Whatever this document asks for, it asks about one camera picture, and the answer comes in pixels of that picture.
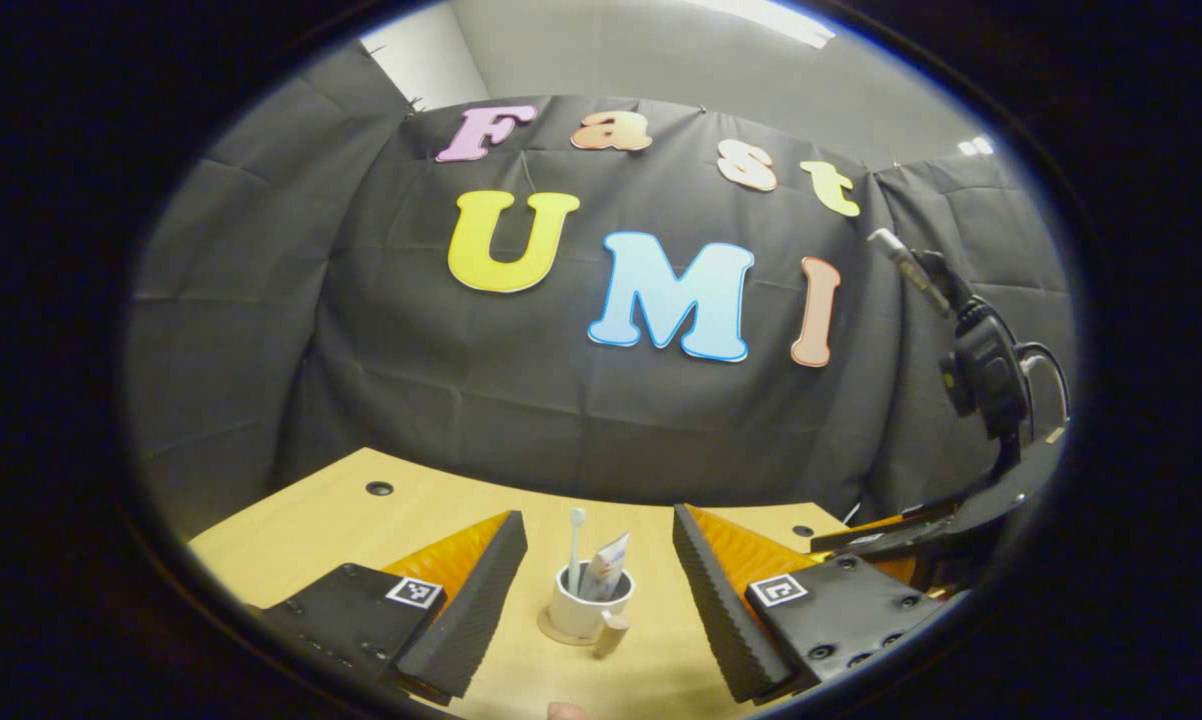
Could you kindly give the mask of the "white toothpaste tube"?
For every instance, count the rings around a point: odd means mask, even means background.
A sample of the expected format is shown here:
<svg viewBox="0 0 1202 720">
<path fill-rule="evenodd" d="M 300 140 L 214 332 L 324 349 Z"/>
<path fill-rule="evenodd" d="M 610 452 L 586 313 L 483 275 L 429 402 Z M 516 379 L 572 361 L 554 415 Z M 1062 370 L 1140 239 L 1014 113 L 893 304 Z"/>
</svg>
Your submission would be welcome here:
<svg viewBox="0 0 1202 720">
<path fill-rule="evenodd" d="M 605 603 L 613 600 L 623 577 L 630 532 L 623 532 L 596 551 L 581 578 L 579 597 L 587 602 Z"/>
</svg>

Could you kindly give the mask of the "pale grey toothbrush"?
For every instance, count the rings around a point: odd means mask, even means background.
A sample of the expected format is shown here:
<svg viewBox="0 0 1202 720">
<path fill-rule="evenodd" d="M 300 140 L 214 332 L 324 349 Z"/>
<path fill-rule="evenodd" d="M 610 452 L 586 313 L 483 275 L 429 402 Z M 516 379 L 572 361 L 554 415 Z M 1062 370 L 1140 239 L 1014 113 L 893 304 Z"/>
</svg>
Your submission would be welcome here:
<svg viewBox="0 0 1202 720">
<path fill-rule="evenodd" d="M 577 597 L 581 588 L 579 538 L 581 528 L 587 523 L 587 510 L 579 506 L 570 508 L 569 520 L 570 525 L 572 525 L 572 542 L 570 542 L 565 588 L 570 596 Z"/>
</svg>

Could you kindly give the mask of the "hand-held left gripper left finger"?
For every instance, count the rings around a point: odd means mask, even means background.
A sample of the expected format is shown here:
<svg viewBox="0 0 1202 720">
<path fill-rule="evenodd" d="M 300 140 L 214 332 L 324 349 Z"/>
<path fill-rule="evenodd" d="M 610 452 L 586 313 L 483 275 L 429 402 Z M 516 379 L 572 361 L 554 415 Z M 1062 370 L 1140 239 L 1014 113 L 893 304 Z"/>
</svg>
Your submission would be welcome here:
<svg viewBox="0 0 1202 720">
<path fill-rule="evenodd" d="M 345 563 L 261 611 L 290 650 L 374 694 L 468 694 L 528 543 L 510 510 L 386 569 Z"/>
</svg>

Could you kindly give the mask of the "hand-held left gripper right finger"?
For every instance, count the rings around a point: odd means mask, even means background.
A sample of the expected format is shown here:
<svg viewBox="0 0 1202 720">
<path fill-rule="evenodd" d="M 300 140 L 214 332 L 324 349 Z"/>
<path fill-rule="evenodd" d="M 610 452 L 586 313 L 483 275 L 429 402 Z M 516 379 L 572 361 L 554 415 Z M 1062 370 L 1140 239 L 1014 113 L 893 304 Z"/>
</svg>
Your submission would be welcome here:
<svg viewBox="0 0 1202 720">
<path fill-rule="evenodd" d="M 813 559 L 678 502 L 680 566 L 734 701 L 756 706 L 852 673 L 944 611 L 944 601 L 853 553 Z"/>
</svg>

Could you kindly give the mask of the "long ceiling light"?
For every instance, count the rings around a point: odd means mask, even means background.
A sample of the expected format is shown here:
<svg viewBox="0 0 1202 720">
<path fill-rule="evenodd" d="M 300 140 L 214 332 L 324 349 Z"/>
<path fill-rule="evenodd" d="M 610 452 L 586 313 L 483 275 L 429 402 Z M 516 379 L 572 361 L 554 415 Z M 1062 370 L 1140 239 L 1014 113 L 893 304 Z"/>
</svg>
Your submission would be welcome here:
<svg viewBox="0 0 1202 720">
<path fill-rule="evenodd" d="M 706 6 L 714 12 L 733 14 L 733 17 L 770 29 L 801 44 L 825 49 L 831 40 L 837 37 L 833 28 L 826 26 L 811 14 L 797 12 L 792 6 L 776 0 L 685 0 L 698 6 Z"/>
</svg>

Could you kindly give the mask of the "black backdrop cloth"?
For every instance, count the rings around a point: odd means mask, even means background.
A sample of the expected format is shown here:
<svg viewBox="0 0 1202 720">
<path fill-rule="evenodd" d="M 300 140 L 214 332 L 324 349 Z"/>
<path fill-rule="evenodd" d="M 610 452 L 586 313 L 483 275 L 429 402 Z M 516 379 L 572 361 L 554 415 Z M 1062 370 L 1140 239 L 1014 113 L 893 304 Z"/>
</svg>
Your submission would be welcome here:
<svg viewBox="0 0 1202 720">
<path fill-rule="evenodd" d="M 182 537 L 359 448 L 619 502 L 819 502 L 879 518 L 990 465 L 938 359 L 952 328 L 865 234 L 935 249 L 1020 340 L 1077 368 L 1049 224 L 998 161 L 869 172 L 752 120 L 529 96 L 476 161 L 459 106 L 406 115 L 358 46 L 276 87 L 195 161 L 136 274 L 136 454 Z M 752 252 L 748 355 L 605 347 L 614 231 L 678 272 Z"/>
</svg>

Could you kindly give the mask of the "white cup with wooden handle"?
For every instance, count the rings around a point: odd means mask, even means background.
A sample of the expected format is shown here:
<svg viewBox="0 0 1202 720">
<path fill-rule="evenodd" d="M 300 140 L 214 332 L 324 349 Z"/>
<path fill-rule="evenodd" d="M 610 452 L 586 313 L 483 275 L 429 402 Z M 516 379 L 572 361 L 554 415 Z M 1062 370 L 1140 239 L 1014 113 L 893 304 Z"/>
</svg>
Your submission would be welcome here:
<svg viewBox="0 0 1202 720">
<path fill-rule="evenodd" d="M 627 570 L 623 570 L 623 577 L 613 600 L 605 603 L 587 602 L 566 593 L 566 566 L 559 570 L 555 577 L 555 585 L 552 587 L 552 596 L 546 607 L 551 607 L 552 623 L 563 632 L 583 635 L 589 632 L 596 615 L 602 615 L 603 627 L 597 642 L 587 645 L 596 659 L 605 659 L 615 651 L 615 648 L 627 638 L 632 621 L 625 615 L 630 597 L 633 596 L 636 582 Z"/>
</svg>

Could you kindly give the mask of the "round wooden coaster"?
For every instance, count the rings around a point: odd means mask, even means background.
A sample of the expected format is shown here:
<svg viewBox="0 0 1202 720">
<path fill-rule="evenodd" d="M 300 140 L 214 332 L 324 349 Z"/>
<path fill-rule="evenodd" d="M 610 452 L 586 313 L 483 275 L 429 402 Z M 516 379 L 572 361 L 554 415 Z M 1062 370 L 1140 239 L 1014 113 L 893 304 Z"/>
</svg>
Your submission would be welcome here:
<svg viewBox="0 0 1202 720">
<path fill-rule="evenodd" d="M 554 621 L 552 621 L 551 619 L 551 607 L 543 607 L 543 609 L 541 609 L 540 614 L 537 615 L 538 629 L 543 635 L 546 635 L 547 638 L 551 638 L 551 641 L 554 641 L 560 644 L 569 644 L 575 647 L 593 645 L 597 642 L 603 627 L 602 615 L 596 615 L 595 620 L 596 623 L 593 623 L 593 626 L 589 627 L 588 633 L 575 635 L 575 633 L 563 632 L 563 630 L 557 627 Z"/>
</svg>

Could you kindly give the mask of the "light wooden desktop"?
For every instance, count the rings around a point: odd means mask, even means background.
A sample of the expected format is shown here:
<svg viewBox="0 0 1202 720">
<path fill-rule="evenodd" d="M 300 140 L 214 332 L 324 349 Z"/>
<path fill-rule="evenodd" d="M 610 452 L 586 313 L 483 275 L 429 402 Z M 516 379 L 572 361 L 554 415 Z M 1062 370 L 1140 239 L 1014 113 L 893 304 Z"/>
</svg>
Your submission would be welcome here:
<svg viewBox="0 0 1202 720">
<path fill-rule="evenodd" d="M 538 626 L 569 557 L 569 511 L 581 505 L 581 557 L 629 532 L 636 593 L 627 637 L 606 659 L 557 643 Z M 444 474 L 363 448 L 230 519 L 189 548 L 245 603 L 284 600 L 343 563 L 385 569 L 450 534 L 518 510 L 528 551 L 468 694 L 450 714 L 470 720 L 546 720 L 551 702 L 589 720 L 742 720 L 712 656 L 691 588 L 671 545 L 670 506 L 583 501 Z"/>
</svg>

